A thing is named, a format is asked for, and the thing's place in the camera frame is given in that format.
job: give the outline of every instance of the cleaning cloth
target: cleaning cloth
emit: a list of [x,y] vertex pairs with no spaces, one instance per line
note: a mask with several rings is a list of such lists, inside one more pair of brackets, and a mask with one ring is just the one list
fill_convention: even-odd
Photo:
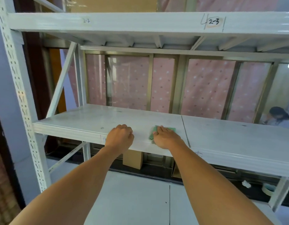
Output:
[[[170,127],[168,127],[168,128],[169,128],[170,130],[176,132],[176,128],[170,128]],[[153,139],[154,139],[153,132],[157,132],[157,125],[155,125],[155,126],[152,128],[152,130],[151,130],[151,134],[150,134],[150,137],[149,137],[150,140],[153,140]]]

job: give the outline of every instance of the white wall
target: white wall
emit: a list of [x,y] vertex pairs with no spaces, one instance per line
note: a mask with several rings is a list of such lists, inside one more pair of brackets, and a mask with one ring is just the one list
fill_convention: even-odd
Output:
[[0,121],[23,197],[28,204],[39,193],[30,148],[0,32]]

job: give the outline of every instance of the lower shelf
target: lower shelf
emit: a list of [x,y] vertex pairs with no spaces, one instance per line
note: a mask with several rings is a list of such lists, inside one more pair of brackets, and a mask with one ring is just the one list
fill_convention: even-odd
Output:
[[164,125],[176,128],[211,164],[289,177],[289,129],[281,127],[91,104],[37,121],[33,127],[45,135],[105,144],[118,124],[132,127],[132,150],[172,156],[148,139],[153,126]]

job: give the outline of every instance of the white floor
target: white floor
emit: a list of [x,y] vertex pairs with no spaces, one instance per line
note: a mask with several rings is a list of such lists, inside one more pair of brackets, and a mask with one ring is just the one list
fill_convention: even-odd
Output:
[[[55,162],[48,160],[49,166]],[[51,174],[52,182],[76,166],[64,163]],[[266,203],[254,203],[275,225],[281,225]],[[184,186],[111,171],[86,219],[85,225],[92,224],[199,225]]]

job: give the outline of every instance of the brown cardboard box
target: brown cardboard box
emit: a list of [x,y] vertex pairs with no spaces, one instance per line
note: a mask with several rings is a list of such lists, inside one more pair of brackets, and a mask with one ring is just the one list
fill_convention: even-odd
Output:
[[67,0],[72,13],[156,12],[158,0]]
[[123,154],[123,165],[141,169],[143,160],[142,151],[128,150]]
[[176,162],[173,163],[173,171],[171,173],[171,176],[174,178],[182,178]]

